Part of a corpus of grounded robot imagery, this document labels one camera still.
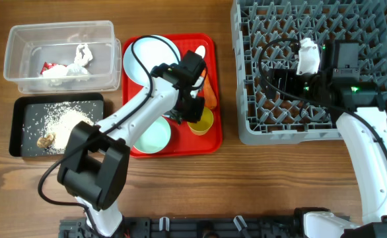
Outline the yellow plastic cup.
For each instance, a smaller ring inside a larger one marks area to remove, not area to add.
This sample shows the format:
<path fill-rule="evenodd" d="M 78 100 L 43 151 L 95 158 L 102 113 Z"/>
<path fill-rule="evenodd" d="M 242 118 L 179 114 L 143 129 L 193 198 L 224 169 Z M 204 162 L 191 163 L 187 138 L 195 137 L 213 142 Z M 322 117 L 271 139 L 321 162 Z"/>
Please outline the yellow plastic cup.
<path fill-rule="evenodd" d="M 214 123 L 214 115 L 211 109 L 205 107 L 203 109 L 200 120 L 196 123 L 188 122 L 191 132 L 197 136 L 205 135 Z"/>

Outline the orange carrot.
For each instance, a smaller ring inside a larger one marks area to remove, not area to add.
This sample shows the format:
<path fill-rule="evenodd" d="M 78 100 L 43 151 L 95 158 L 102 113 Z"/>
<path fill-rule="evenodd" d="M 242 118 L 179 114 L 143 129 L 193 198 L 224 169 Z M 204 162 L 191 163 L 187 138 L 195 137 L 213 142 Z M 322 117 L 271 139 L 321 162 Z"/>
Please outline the orange carrot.
<path fill-rule="evenodd" d="M 203 96 L 205 99 L 205 106 L 211 110 L 214 110 L 217 107 L 217 97 L 215 96 L 215 93 L 211 86 L 211 82 L 209 80 L 209 76 L 208 74 L 206 74 L 205 69 L 203 70 L 201 75 L 205 79 L 203 84 Z"/>

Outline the green bowl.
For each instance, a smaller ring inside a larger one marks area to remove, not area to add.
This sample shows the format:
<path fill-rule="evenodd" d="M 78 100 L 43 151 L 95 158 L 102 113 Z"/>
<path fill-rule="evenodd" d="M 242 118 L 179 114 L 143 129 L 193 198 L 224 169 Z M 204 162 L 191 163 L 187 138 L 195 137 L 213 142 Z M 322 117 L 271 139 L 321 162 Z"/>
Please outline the green bowl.
<path fill-rule="evenodd" d="M 161 116 L 155 120 L 135 142 L 134 148 L 141 153 L 157 153 L 162 151 L 168 145 L 170 138 L 170 124 Z"/>

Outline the white rice grains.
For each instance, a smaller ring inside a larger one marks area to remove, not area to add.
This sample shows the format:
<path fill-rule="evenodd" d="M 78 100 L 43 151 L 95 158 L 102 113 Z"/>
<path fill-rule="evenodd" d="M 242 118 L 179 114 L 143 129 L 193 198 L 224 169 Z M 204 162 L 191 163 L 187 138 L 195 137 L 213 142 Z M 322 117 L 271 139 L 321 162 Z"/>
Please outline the white rice grains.
<path fill-rule="evenodd" d="M 23 157 L 60 155 L 64 153 L 71 130 L 81 121 L 94 125 L 103 118 L 103 105 L 99 100 L 67 101 L 30 104 L 24 111 L 22 126 Z M 53 135 L 47 148 L 38 147 L 40 138 Z"/>

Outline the white tissue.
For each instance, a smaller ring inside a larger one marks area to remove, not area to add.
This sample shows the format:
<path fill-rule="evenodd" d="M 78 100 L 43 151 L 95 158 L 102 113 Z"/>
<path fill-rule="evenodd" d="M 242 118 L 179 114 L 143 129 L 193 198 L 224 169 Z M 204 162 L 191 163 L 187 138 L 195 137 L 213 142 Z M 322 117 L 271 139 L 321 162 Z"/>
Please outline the white tissue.
<path fill-rule="evenodd" d="M 50 80 L 50 85 L 59 86 L 73 81 L 70 76 L 90 75 L 86 66 L 93 60 L 93 54 L 88 44 L 79 44 L 76 48 L 75 59 L 69 65 L 57 64 L 57 66 L 44 72 L 42 77 Z"/>

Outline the red snack wrapper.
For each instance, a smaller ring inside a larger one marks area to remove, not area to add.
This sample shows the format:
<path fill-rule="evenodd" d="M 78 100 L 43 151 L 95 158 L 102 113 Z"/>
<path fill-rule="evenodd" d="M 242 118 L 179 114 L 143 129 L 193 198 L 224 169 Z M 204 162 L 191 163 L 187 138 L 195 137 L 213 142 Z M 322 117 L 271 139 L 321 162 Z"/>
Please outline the red snack wrapper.
<path fill-rule="evenodd" d="M 47 71 L 47 70 L 49 70 L 49 69 L 51 69 L 51 68 L 53 68 L 55 66 L 57 66 L 57 63 L 47 63 L 47 62 L 45 62 L 43 64 L 43 66 L 42 66 L 42 70 L 41 70 L 40 74 L 43 75 L 45 71 Z"/>

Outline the brown walnut food scrap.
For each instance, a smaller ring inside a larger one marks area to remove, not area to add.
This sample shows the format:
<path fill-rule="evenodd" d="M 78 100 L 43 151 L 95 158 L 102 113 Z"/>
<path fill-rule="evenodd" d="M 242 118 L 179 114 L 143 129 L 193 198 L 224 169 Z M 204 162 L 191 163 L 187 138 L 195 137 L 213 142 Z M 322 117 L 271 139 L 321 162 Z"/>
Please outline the brown walnut food scrap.
<path fill-rule="evenodd" d="M 36 145 L 39 148 L 47 149 L 52 145 L 52 143 L 55 140 L 55 134 L 48 134 L 45 137 L 40 137 L 38 141 L 36 142 Z"/>

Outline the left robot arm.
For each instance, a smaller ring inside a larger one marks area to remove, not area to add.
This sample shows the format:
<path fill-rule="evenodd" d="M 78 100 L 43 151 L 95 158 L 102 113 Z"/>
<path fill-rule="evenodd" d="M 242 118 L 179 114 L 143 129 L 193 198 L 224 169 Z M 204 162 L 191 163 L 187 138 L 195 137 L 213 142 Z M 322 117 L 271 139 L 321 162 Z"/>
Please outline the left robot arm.
<path fill-rule="evenodd" d="M 188 51 L 179 63 L 162 63 L 147 74 L 149 82 L 117 112 L 91 126 L 71 131 L 57 180 L 82 206 L 90 230 L 111 237 L 122 225 L 116 200 L 127 176 L 129 152 L 163 114 L 179 122 L 198 122 L 205 100 L 192 95 L 206 68 L 203 57 Z"/>

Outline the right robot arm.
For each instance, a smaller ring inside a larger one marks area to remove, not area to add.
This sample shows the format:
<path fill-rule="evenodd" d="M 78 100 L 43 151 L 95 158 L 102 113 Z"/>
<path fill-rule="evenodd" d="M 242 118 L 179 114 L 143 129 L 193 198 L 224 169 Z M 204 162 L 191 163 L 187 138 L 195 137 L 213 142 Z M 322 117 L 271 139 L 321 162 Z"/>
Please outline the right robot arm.
<path fill-rule="evenodd" d="M 341 134 L 361 195 L 361 225 L 322 208 L 299 208 L 304 237 L 387 237 L 387 114 L 378 85 L 361 81 L 359 45 L 334 40 L 319 46 L 309 38 L 289 39 L 296 69 L 261 69 L 269 97 L 327 108 Z"/>

